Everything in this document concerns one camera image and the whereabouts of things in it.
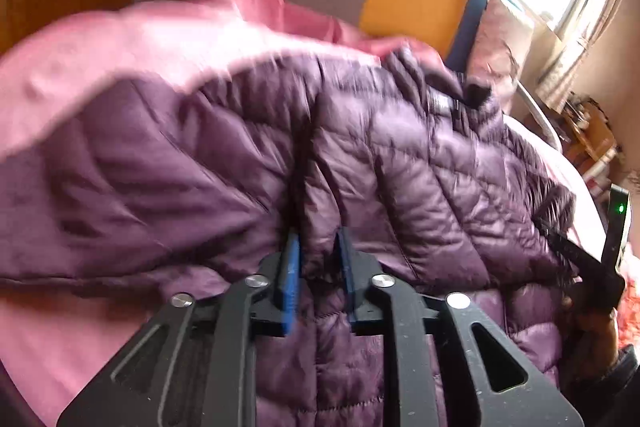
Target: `black sleeve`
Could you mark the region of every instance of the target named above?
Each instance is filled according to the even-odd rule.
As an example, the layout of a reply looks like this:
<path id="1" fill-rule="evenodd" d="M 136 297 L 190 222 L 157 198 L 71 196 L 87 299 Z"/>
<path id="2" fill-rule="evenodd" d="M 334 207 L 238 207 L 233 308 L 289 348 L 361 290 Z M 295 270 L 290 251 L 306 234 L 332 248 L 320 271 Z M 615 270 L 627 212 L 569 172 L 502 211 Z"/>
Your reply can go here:
<path id="1" fill-rule="evenodd" d="M 640 418 L 640 371 L 634 346 L 620 349 L 617 362 L 603 377 L 574 383 L 565 394 L 582 416 L 585 427 L 635 426 Z M 629 402 L 625 410 L 628 407 L 636 409 L 632 423 L 622 423 L 622 417 L 616 413 L 625 400 Z"/>

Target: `quilted jacket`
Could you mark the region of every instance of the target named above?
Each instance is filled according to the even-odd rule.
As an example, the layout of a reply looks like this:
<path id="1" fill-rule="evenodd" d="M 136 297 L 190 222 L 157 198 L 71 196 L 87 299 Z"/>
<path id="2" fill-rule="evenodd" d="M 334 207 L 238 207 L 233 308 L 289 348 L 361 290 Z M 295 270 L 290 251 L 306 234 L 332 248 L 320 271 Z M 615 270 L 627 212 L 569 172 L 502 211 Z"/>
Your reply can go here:
<path id="1" fill-rule="evenodd" d="M 532 219 L 564 229 L 573 197 L 487 90 L 405 50 L 274 58 L 190 94 L 123 78 L 0 165 L 0 202 L 6 283 L 216 295 L 297 228 L 298 321 L 257 345 L 262 426 L 382 425 L 382 340 L 350 333 L 340 225 L 422 293 L 468 293 L 556 379 L 563 268 Z"/>

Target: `pink cushion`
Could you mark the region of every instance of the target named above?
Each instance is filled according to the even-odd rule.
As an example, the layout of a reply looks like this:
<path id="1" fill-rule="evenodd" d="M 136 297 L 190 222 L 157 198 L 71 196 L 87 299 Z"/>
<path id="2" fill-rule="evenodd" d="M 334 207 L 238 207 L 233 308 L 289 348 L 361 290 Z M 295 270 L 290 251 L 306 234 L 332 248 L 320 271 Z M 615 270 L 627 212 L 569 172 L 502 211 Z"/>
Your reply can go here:
<path id="1" fill-rule="evenodd" d="M 489 0 L 471 49 L 466 74 L 492 86 L 505 113 L 511 109 L 518 78 L 529 53 L 534 23 L 507 0 Z"/>

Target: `navy blue trim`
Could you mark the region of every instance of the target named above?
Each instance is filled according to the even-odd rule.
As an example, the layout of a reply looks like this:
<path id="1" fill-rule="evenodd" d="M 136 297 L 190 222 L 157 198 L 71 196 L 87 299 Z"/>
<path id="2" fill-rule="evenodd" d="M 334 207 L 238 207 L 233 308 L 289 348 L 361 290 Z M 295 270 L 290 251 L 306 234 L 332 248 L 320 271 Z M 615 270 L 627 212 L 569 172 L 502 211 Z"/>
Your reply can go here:
<path id="1" fill-rule="evenodd" d="M 458 25 L 458 32 L 444 64 L 447 68 L 458 73 L 466 72 L 466 63 L 471 48 L 476 41 L 476 33 L 480 19 L 486 8 L 486 0 L 467 0 L 465 12 Z"/>

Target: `silver bolt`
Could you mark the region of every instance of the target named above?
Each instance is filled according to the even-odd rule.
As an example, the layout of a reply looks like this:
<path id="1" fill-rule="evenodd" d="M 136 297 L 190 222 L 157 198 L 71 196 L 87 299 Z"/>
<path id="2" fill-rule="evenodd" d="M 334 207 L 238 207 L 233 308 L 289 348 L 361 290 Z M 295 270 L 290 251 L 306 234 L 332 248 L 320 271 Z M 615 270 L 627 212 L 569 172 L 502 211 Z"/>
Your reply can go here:
<path id="1" fill-rule="evenodd" d="M 377 286 L 378 288 L 389 288 L 389 286 L 396 284 L 396 280 L 386 273 L 381 273 L 374 275 L 371 278 L 371 283 L 373 286 Z"/>
<path id="2" fill-rule="evenodd" d="M 193 304 L 193 297 L 188 293 L 177 293 L 171 297 L 171 304 L 176 308 L 187 308 Z"/>
<path id="3" fill-rule="evenodd" d="M 447 295 L 447 304 L 457 310 L 469 308 L 471 299 L 463 293 L 451 293 Z"/>
<path id="4" fill-rule="evenodd" d="M 249 277 L 244 279 L 244 282 L 251 288 L 264 288 L 265 286 L 269 285 L 269 279 L 260 274 L 250 275 Z"/>

